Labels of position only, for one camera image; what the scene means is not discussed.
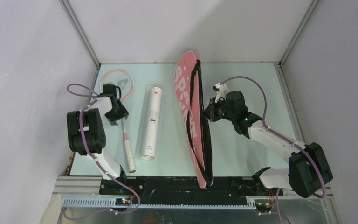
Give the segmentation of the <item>white shuttlecock tube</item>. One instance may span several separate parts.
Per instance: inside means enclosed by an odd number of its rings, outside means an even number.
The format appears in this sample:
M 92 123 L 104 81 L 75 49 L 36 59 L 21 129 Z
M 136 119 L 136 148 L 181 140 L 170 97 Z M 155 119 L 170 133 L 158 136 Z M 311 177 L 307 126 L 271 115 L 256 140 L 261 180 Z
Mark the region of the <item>white shuttlecock tube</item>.
M 151 88 L 141 154 L 143 160 L 153 160 L 155 158 L 162 93 L 163 91 L 159 87 Z

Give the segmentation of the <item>pink sport racket bag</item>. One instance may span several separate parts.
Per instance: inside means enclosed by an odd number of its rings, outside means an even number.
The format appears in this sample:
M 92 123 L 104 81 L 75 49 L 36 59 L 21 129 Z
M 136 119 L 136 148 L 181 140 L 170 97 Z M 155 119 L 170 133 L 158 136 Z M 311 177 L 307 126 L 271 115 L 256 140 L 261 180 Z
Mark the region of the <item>pink sport racket bag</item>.
M 197 53 L 187 51 L 180 57 L 173 83 L 197 182 L 201 189 L 207 189 L 213 184 L 213 153 L 208 119 L 202 115 L 202 72 Z

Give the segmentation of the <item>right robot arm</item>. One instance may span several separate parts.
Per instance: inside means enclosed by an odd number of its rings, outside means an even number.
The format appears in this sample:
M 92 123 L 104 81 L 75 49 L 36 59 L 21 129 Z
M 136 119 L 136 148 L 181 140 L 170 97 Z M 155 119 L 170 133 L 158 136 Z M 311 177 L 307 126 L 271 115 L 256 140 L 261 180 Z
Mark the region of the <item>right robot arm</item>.
M 252 176 L 252 188 L 258 195 L 264 195 L 270 189 L 281 188 L 291 189 L 299 196 L 308 198 L 325 188 L 333 179 L 319 144 L 295 141 L 265 125 L 262 117 L 248 111 L 240 91 L 229 92 L 224 98 L 210 98 L 202 115 L 211 122 L 221 119 L 230 121 L 239 135 L 263 144 L 287 163 L 287 168 L 266 167 Z

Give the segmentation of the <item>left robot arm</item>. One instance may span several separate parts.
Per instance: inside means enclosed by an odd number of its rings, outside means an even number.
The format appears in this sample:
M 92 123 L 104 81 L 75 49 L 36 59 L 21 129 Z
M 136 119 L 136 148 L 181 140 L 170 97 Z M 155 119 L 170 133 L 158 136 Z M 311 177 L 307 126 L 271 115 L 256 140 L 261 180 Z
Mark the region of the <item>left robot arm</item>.
M 91 160 L 103 179 L 112 180 L 110 187 L 117 194 L 127 192 L 129 182 L 122 166 L 104 152 L 107 137 L 103 119 L 116 126 L 118 121 L 128 118 L 129 113 L 120 101 L 121 96 L 120 87 L 105 84 L 102 93 L 92 96 L 94 100 L 85 108 L 66 115 L 70 150 Z

